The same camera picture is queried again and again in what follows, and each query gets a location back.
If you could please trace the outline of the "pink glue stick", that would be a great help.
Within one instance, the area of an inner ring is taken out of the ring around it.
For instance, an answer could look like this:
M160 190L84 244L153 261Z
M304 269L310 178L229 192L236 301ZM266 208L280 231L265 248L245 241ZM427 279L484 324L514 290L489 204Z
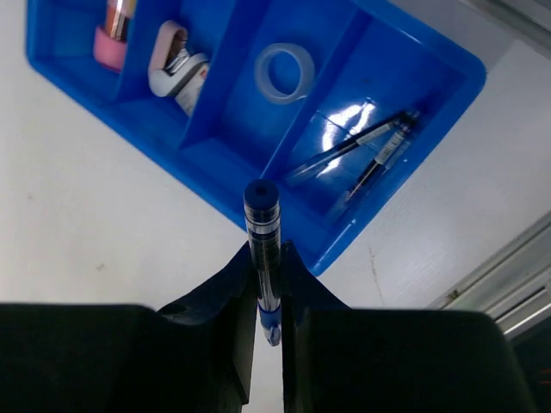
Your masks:
M96 27L93 56L99 64L119 73L127 51L127 35L135 0L108 0L104 23Z

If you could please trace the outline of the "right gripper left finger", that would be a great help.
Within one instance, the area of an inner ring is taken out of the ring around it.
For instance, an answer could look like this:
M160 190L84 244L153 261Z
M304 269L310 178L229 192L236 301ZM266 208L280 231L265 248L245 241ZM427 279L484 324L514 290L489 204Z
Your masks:
M257 299L251 253L159 310L1 307L4 412L239 412L248 403Z

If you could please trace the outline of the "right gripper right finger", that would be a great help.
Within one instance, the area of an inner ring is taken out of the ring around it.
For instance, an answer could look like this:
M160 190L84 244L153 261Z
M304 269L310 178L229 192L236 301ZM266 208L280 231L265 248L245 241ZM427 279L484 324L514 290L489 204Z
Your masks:
M282 246L287 412L534 412L510 344L484 313L355 309Z

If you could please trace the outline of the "white eraser box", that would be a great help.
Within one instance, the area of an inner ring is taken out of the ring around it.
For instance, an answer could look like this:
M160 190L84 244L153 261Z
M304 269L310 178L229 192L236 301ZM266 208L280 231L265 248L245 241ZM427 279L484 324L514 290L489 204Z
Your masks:
M176 95L176 103L181 110L191 117L195 106L198 102L201 89L206 81L207 74L209 72L209 64L202 64L197 72L186 82L183 88Z

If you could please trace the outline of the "blue pen refill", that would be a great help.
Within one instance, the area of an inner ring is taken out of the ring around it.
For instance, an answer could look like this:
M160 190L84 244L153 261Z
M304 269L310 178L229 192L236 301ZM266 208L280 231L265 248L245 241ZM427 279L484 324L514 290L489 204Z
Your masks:
M379 138L384 133L397 129L399 126L413 126L419 117L418 110L400 111L375 123L372 126L362 129L359 133L350 135L344 141L334 145L332 148L308 158L305 162L290 170L283 176L283 180L289 186L295 186L306 179L318 174L331 161L336 160L347 153L366 145L370 141Z

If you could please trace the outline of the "clear tape roll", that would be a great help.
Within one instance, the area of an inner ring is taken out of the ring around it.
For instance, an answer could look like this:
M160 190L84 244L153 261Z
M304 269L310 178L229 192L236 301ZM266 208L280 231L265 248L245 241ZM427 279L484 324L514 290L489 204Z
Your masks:
M257 56L254 77L258 91L276 105L288 105L309 93L316 75L310 53L292 43L274 43Z

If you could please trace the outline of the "blue ballpoint pen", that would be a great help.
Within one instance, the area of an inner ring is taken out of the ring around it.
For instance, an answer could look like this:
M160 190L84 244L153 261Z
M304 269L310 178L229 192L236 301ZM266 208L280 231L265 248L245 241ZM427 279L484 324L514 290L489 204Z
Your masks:
M245 224L252 264L257 271L257 308L263 333L276 347L282 338L281 208L277 186L267 179L250 182L244 191Z

